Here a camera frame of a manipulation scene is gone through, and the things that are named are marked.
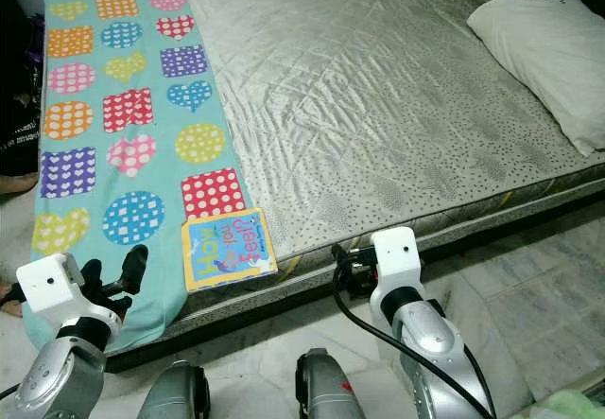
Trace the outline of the blue yellow children's book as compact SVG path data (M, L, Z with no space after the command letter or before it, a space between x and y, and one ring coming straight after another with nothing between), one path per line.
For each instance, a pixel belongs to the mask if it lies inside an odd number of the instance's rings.
M253 208L181 226L187 293L237 284L278 272L263 210Z

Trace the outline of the white printed pillow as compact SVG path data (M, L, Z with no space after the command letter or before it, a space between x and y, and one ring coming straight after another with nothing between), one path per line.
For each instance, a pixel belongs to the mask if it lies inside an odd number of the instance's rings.
M467 25L575 150L605 152L605 17L582 0L489 0Z

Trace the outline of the silver left robot leg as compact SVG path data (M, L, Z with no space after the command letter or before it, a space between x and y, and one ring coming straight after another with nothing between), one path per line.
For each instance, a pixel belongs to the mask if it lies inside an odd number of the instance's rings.
M176 361L156 377L135 419L209 419L211 405L203 368Z

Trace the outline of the silver robot leg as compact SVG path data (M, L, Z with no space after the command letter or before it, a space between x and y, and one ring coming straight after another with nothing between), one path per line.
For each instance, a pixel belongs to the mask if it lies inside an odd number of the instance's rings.
M295 371L300 419L366 419L349 377L324 347L300 355Z
M176 361L156 377L135 419L209 419L211 405L203 368Z

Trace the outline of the silver right robot leg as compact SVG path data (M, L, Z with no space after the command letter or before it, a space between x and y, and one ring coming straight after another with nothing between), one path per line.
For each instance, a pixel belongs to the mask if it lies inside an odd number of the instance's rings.
M300 355L295 371L300 419L366 419L349 377L324 347Z

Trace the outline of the black bed base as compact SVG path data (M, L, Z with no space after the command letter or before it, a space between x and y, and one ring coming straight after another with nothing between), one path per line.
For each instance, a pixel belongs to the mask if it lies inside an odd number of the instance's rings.
M436 262L445 256L465 252L473 246L484 245L496 237L505 237L523 232L532 226L545 224L557 218L570 217L572 213L587 210L592 204L605 202L605 184L599 191L589 194L586 188L567 191L565 201L554 203L547 200L544 210L526 211L519 218L506 218L500 224L487 224L478 232L470 230L446 229L442 234L418 237L421 246L420 256L424 262ZM332 270L336 265L329 264L319 271L303 273L302 276L256 290L239 289L237 295L229 301L217 302L211 306L193 312L186 312L180 320L170 324L159 340L147 345L112 351L105 371L116 375L132 368L147 364L154 359L178 353L185 347L214 340L221 334L236 331L259 321L266 320L272 312L282 312L287 306L299 306L319 299L328 289Z

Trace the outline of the teal blanket with dotted shapes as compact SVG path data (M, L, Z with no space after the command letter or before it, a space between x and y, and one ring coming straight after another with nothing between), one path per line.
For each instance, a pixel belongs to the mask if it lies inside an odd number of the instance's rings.
M158 340L187 295L181 227L256 208L189 0L44 0L31 256L133 246L147 271L112 351Z

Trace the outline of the grey quilted mattress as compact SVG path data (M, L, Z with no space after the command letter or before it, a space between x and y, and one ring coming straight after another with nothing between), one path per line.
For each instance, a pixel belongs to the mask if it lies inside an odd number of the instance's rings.
M277 280L605 178L467 26L489 0L190 0Z

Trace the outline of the black chair with bags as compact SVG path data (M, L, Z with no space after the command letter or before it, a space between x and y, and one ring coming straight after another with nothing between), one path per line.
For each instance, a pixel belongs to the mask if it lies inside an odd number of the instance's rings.
M0 176L19 177L38 167L43 26L3 14L0 28Z

